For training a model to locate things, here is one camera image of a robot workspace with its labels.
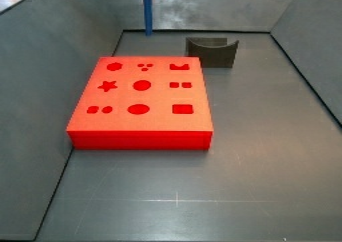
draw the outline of red box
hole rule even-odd
[[[199,59],[100,58],[67,132],[76,149],[208,149]]]

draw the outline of star-shaped hole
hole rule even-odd
[[[115,85],[116,81],[103,81],[102,85],[98,87],[99,89],[103,89],[104,92],[108,92],[111,89],[118,88]]]

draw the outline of gray wall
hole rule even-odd
[[[65,125],[122,33],[104,4],[27,0],[0,16],[0,239],[33,239],[40,226],[71,152]]]
[[[142,0],[104,0],[126,29],[143,29]],[[155,0],[154,28],[270,31],[293,0]]]
[[[295,0],[271,34],[342,123],[342,0]]]

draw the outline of circular hole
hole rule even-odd
[[[147,80],[139,80],[134,83],[134,89],[138,91],[144,91],[151,87],[151,82]]]
[[[144,104],[135,104],[128,107],[128,112],[135,115],[146,114],[150,111],[150,107]]]
[[[99,111],[99,106],[90,106],[87,109],[88,114],[95,114]]]
[[[123,65],[119,62],[114,62],[114,63],[107,65],[107,69],[111,70],[111,71],[120,70],[122,68],[123,68]]]
[[[111,112],[112,112],[112,107],[111,107],[111,106],[104,107],[104,108],[102,109],[102,112],[103,112],[104,114],[111,113]]]

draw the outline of blue pole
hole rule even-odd
[[[144,28],[146,36],[152,35],[152,0],[144,0]]]

